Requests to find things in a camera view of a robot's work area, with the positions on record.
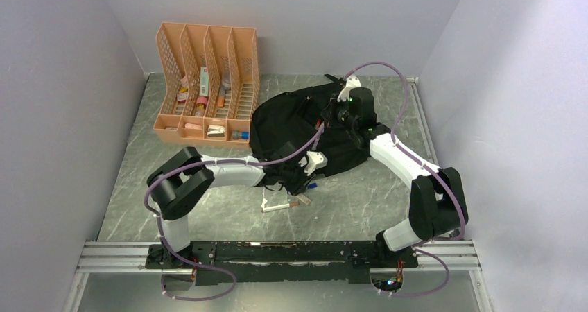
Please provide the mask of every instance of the table surface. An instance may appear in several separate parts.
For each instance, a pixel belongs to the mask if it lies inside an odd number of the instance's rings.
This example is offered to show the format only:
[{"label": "table surface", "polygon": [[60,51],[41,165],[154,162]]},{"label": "table surface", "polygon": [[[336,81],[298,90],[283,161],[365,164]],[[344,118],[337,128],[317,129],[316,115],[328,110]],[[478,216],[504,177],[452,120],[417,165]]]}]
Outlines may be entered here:
[{"label": "table surface", "polygon": [[[380,122],[392,126],[404,92],[398,78],[360,77],[376,101]],[[259,102],[282,92],[330,82],[320,75],[263,75]],[[397,129],[402,142],[431,161],[418,107],[410,92],[408,107]],[[165,97],[162,74],[151,74],[128,138],[99,241],[156,241],[157,227],[143,206],[146,178],[183,146],[165,144],[153,124]],[[242,157],[249,150],[197,146],[214,157]],[[261,213],[262,188],[220,187],[209,190],[189,215],[192,240],[314,241],[373,239],[381,230],[407,216],[408,187],[373,159],[347,172],[316,180],[305,195],[309,206]],[[286,192],[266,191],[267,206],[285,203]]]}]

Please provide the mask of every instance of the black pouch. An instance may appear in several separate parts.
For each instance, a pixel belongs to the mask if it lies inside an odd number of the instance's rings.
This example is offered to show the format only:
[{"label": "black pouch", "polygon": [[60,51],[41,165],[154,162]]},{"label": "black pouch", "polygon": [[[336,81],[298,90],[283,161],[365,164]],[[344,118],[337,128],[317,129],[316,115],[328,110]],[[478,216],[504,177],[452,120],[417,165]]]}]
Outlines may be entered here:
[{"label": "black pouch", "polygon": [[[345,86],[343,79],[325,76],[332,82],[285,92],[270,98],[253,112],[250,145],[257,159],[283,158],[312,138],[322,122],[321,111]],[[327,157],[327,165],[315,173],[325,176],[354,168],[370,156],[370,149],[358,149],[345,127],[336,121],[325,126],[316,151]]]}]

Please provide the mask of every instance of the gray table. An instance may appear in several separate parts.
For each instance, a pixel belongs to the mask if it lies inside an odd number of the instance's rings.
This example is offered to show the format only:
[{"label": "gray table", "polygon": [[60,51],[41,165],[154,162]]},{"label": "gray table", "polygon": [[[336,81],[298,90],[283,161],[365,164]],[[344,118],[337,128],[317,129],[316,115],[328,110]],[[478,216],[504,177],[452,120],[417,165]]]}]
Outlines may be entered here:
[{"label": "gray table", "polygon": [[[391,126],[403,101],[398,78],[360,77],[376,100],[379,120]],[[324,76],[264,75],[260,102],[282,92],[330,82]],[[152,74],[132,127],[121,170],[108,205],[100,241],[156,241],[157,228],[143,207],[146,177],[176,154],[181,145],[164,144],[153,124],[165,95],[163,75]],[[409,99],[397,135],[423,158],[431,160],[418,107]],[[200,153],[241,157],[249,150],[199,146]],[[373,159],[339,175],[317,180],[306,193],[312,203],[261,213],[262,188],[221,187],[202,198],[189,216],[193,240],[291,241],[373,239],[406,217],[408,188],[383,164]],[[285,191],[266,192],[268,205],[285,201]]]}]

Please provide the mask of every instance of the plastic storage basket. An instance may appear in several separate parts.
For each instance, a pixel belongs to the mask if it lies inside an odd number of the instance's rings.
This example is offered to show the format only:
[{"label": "plastic storage basket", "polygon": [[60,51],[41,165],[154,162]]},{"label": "plastic storage basket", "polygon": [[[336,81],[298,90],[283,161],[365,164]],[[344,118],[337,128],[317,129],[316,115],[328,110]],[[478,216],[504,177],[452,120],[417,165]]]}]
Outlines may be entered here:
[{"label": "plastic storage basket", "polygon": [[[164,142],[248,148],[248,139],[233,139],[232,132],[249,132],[259,97],[257,35],[254,28],[163,23],[157,48],[166,79],[166,97],[153,129]],[[209,76],[204,116],[194,116],[200,91],[200,68]],[[221,80],[230,75],[231,92],[224,107],[216,106]],[[181,79],[188,79],[188,98],[178,103]],[[186,124],[202,129],[186,128]],[[211,125],[225,128],[224,136],[209,137]]]}]

